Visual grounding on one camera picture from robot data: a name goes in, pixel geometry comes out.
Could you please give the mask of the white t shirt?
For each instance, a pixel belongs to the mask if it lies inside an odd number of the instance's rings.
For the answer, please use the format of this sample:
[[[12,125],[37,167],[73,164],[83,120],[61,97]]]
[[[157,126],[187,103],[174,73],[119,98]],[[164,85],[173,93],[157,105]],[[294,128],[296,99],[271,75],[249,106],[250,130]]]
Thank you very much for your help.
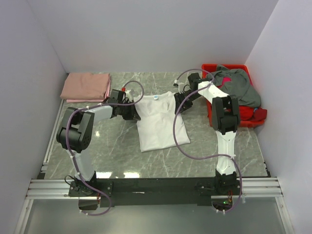
[[[179,145],[190,143],[182,116],[175,116],[174,93],[136,97],[134,101],[138,102],[135,109],[140,117],[137,130],[142,152],[175,146],[173,132]]]

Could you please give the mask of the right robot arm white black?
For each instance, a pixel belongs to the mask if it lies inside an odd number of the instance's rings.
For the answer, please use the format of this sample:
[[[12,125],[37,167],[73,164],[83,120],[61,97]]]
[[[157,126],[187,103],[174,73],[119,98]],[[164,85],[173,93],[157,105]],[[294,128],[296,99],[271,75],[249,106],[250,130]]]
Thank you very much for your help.
[[[176,146],[182,151],[176,137],[176,120],[180,113],[192,107],[193,101],[204,97],[212,106],[212,127],[217,136],[218,158],[212,190],[224,195],[240,187],[237,173],[240,170],[234,162],[234,140],[240,124],[238,99],[226,94],[213,84],[214,76],[209,74],[201,78],[198,73],[188,76],[189,89],[185,90],[184,83],[179,78],[174,81],[178,92],[175,98],[175,117],[173,123],[173,138]]]

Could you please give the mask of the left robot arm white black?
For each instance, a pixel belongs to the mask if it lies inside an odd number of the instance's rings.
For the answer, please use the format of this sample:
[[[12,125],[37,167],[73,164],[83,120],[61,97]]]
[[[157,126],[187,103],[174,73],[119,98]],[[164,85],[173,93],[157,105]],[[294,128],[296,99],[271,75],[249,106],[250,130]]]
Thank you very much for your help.
[[[125,121],[141,120],[134,106],[134,99],[126,88],[113,89],[108,98],[93,107],[66,109],[56,140],[70,156],[75,170],[70,184],[70,195],[92,196],[99,192],[96,171],[94,170],[89,151],[95,123],[116,116]]]

